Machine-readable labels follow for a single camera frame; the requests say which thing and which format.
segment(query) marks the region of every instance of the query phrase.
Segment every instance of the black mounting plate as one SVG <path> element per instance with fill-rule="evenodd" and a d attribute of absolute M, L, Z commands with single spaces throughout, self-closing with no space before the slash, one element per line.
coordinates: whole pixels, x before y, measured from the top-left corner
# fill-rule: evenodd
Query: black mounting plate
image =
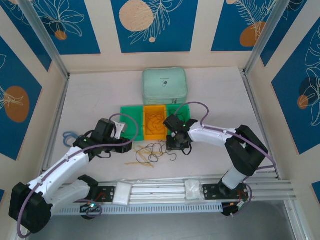
<path fill-rule="evenodd" d="M 97 194 L 92 199 L 97 203 L 112 203 L 115 195 L 115 186 L 98 186 Z"/>
<path fill-rule="evenodd" d="M 98 186 L 97 187 L 97 195 L 93 197 L 94 202 L 96 203 L 112 203 L 115 195 L 115 186 Z M 98 206 L 91 207 L 90 204 L 86 203 L 80 206 L 80 213 L 99 213 L 100 209 Z M 92 220 L 91 217 L 82 215 L 82 217 L 86 220 Z"/>
<path fill-rule="evenodd" d="M 248 190 L 243 183 L 240 183 L 234 190 L 230 191 L 228 197 L 219 191 L 218 184 L 203 184 L 202 188 L 205 200 L 237 200 L 240 198 L 239 193 L 243 193 L 241 195 L 243 199 L 248 198 Z"/>

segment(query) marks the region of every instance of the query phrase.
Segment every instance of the cream wall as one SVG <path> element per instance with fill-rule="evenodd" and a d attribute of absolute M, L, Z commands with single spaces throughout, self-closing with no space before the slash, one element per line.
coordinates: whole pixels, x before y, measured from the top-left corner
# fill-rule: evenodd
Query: cream wall
<path fill-rule="evenodd" d="M 49 72 L 44 69 L 1 7 L 0 36 L 42 86 L 18 160 L 0 154 L 0 189 L 5 190 L 0 205 L 0 239 L 7 240 L 17 232 L 17 222 L 8 215 L 11 191 L 17 183 L 26 184 L 38 174 L 65 79 L 54 64 Z"/>
<path fill-rule="evenodd" d="M 291 180 L 315 240 L 320 239 L 320 204 L 311 184 L 320 181 L 320 145 L 298 154 L 271 82 L 319 17 L 319 0 L 308 0 L 266 68 L 259 59 L 249 75 L 280 173 Z"/>
<path fill-rule="evenodd" d="M 63 55 L 71 73 L 143 70 L 152 67 L 243 68 L 251 51 L 211 52 L 225 0 L 199 0 L 191 52 L 122 54 L 111 0 L 86 0 L 85 4 L 101 54 Z"/>

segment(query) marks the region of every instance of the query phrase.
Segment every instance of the green tray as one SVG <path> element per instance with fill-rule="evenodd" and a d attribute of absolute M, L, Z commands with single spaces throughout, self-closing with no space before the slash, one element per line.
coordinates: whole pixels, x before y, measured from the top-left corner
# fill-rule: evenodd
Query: green tray
<path fill-rule="evenodd" d="M 143 106 L 122 106 L 121 111 L 122 114 L 127 114 L 132 117 L 138 123 L 139 133 L 136 137 L 135 141 L 143 141 L 144 140 L 144 107 Z M 121 134 L 121 137 L 126 139 L 133 139 L 136 135 L 136 125 L 134 122 L 125 116 L 120 116 L 120 122 L 125 123 L 127 125 L 126 131 Z"/>
<path fill-rule="evenodd" d="M 167 117 L 169 117 L 172 114 L 175 114 L 176 110 L 180 106 L 181 106 L 181 104 L 166 105 Z M 181 121 L 187 122 L 191 118 L 189 105 L 184 105 L 182 108 L 180 108 L 179 112 L 176 115 Z"/>

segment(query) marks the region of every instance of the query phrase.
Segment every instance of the metal frame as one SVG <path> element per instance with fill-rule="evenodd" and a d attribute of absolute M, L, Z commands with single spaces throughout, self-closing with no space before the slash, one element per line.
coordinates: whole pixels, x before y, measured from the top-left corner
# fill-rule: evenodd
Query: metal frame
<path fill-rule="evenodd" d="M 47 144 L 45 156 L 43 159 L 43 165 L 39 172 L 45 171 L 50 166 L 50 160 L 53 154 L 54 145 L 57 138 L 57 132 L 62 116 L 63 106 L 66 99 L 66 94 L 69 85 L 69 71 L 67 70 L 65 64 L 63 63 L 61 56 L 55 47 L 51 37 L 46 31 L 44 25 L 42 24 L 39 16 L 37 15 L 35 9 L 32 4 L 28 0 L 17 0 L 23 14 L 29 21 L 31 27 L 35 31 L 36 35 L 40 39 L 41 43 L 47 50 L 48 54 L 52 58 L 53 62 L 57 65 L 59 71 L 66 77 L 66 83 L 60 98 L 60 103 L 56 112 L 56 117 L 52 126 L 51 136 Z M 272 11 L 267 24 L 259 37 L 255 47 L 253 48 L 252 54 L 244 68 L 241 70 L 242 79 L 244 85 L 246 87 L 249 99 L 252 104 L 252 108 L 256 115 L 258 124 L 262 131 L 263 138 L 265 140 L 267 148 L 270 150 L 270 154 L 272 155 L 272 149 L 270 148 L 268 142 L 268 134 L 264 129 L 263 121 L 261 119 L 261 114 L 259 111 L 259 106 L 257 105 L 255 95 L 252 91 L 250 81 L 248 80 L 248 74 L 252 71 L 256 61 L 259 59 L 261 52 L 266 46 L 270 36 L 272 35 L 275 27 L 277 26 L 283 12 L 285 11 L 287 5 L 290 0 L 282 0 L 278 1 L 274 10 Z M 253 190 L 253 201 L 274 201 L 274 200 L 282 200 L 285 203 L 285 207 L 287 209 L 287 213 L 295 234 L 296 239 L 307 240 L 311 236 L 311 232 L 308 230 L 308 226 L 304 223 L 301 209 L 298 206 L 296 201 L 296 196 L 289 180 L 280 180 L 281 173 L 276 169 L 276 171 L 269 172 L 259 172 L 256 173 L 253 177 L 247 180 L 247 183 L 250 184 Z M 140 209 L 149 209 L 150 206 L 154 206 L 155 204 L 166 204 L 166 206 L 178 206 L 186 205 L 186 190 L 185 190 L 185 179 L 200 179 L 202 184 L 216 184 L 221 179 L 222 175 L 212 175 L 212 176 L 200 176 L 200 177 L 188 177 L 188 178 L 170 178 L 170 179 L 149 179 L 149 180 L 136 180 L 130 181 L 133 184 L 132 193 L 130 196 L 130 204 L 134 208 L 139 208 L 138 213 L 142 213 Z M 102 182 L 102 186 L 116 186 L 116 182 Z M 230 200 L 226 201 L 206 201 L 207 204 L 216 205 L 221 204 L 221 202 L 230 202 Z M 79 208 L 79 205 L 72 205 L 71 208 Z M 106 214 L 110 214 L 108 209 L 117 208 L 119 211 L 121 208 L 112 206 L 112 205 L 104 205 L 104 212 Z M 197 207 L 188 208 L 188 211 L 196 212 Z M 62 210 L 58 213 L 58 215 L 73 215 L 79 214 L 78 212 L 74 212 L 74 210 Z"/>
<path fill-rule="evenodd" d="M 56 111 L 56 115 L 55 115 L 55 118 L 54 118 L 53 126 L 52 126 L 52 129 L 51 129 L 51 132 L 50 132 L 50 138 L 49 138 L 46 150 L 45 150 L 43 162 L 42 162 L 41 168 L 39 169 L 38 176 L 41 175 L 41 173 L 43 171 L 46 171 L 49 168 L 50 161 L 51 161 L 51 158 L 52 158 L 52 154 L 54 152 L 54 148 L 55 148 L 55 144 L 56 144 L 59 124 L 60 124 L 62 112 L 63 112 L 63 109 L 64 109 L 64 104 L 65 104 L 65 100 L 66 100 L 66 96 L 67 96 L 68 86 L 69 86 L 69 79 L 67 79 L 67 81 L 65 82 L 65 85 L 63 86 L 62 94 L 61 94 L 60 101 L 59 101 L 59 106 L 58 106 L 57 111 Z"/>
<path fill-rule="evenodd" d="M 279 0 L 275 5 L 274 9 L 272 10 L 260 37 L 256 41 L 250 58 L 244 67 L 244 74 L 246 76 L 250 74 L 253 67 L 255 66 L 257 60 L 259 59 L 262 51 L 266 47 L 267 42 L 269 41 L 272 33 L 274 32 L 278 22 L 280 21 L 290 1 L 291 0 Z"/>
<path fill-rule="evenodd" d="M 61 72 L 62 75 L 69 77 L 69 71 L 65 66 L 64 62 L 62 61 L 60 54 L 52 41 L 48 31 L 46 30 L 45 26 L 41 22 L 40 17 L 38 16 L 36 10 L 34 9 L 33 5 L 29 0 L 16 0 L 19 4 L 21 11 L 23 12 L 24 16 L 28 20 L 30 26 L 32 27 L 33 31 L 39 38 L 40 42 L 44 46 L 45 50 L 49 54 L 52 61 L 56 64 L 57 68 Z"/>

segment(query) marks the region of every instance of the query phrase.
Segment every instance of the blue cable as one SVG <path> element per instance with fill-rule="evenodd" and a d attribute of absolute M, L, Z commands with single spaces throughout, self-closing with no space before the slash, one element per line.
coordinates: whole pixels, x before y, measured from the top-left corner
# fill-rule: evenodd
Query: blue cable
<path fill-rule="evenodd" d="M 68 148 L 71 148 L 72 146 L 70 146 L 68 143 L 67 143 L 67 140 L 70 139 L 70 138 L 74 138 L 74 139 L 77 139 L 79 136 L 73 132 L 73 131 L 66 131 L 63 133 L 63 145 L 65 145 L 66 147 Z"/>

